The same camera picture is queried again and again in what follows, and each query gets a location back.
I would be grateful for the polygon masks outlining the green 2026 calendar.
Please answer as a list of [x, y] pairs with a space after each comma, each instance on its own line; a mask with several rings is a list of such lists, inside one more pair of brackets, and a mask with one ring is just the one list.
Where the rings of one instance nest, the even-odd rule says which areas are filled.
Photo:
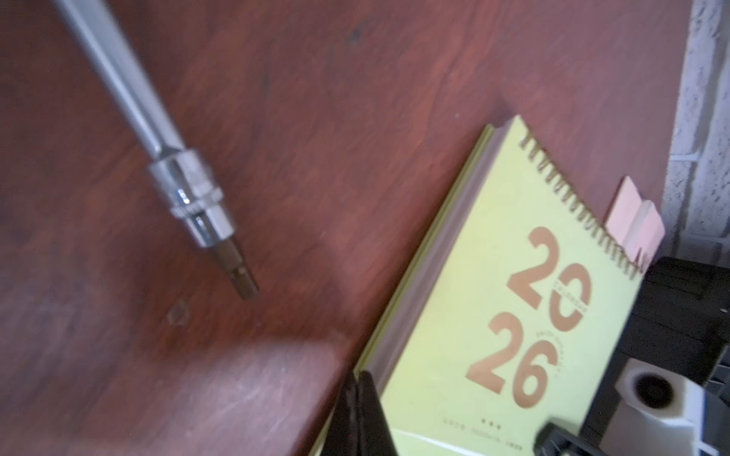
[[481, 133], [348, 374], [372, 374], [398, 455], [530, 455], [547, 423], [581, 429], [643, 278], [516, 116]]

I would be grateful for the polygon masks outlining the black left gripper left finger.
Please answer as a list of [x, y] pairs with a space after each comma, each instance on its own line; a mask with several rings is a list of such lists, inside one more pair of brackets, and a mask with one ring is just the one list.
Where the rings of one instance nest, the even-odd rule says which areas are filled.
[[347, 374], [338, 393], [321, 455], [397, 455], [375, 380], [370, 372]]

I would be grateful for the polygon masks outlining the pink 2026 desk calendar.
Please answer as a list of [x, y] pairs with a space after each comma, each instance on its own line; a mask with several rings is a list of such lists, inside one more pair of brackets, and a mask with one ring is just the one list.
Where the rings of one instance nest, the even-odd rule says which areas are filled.
[[605, 227], [627, 258], [642, 272], [654, 260], [665, 237], [665, 226], [656, 205], [643, 199], [629, 176], [621, 179]]

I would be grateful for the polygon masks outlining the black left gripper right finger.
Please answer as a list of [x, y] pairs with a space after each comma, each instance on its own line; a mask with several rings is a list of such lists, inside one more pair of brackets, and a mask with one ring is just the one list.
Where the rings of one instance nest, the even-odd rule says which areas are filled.
[[582, 437], [553, 423], [547, 423], [536, 434], [533, 453], [535, 456], [606, 456]]

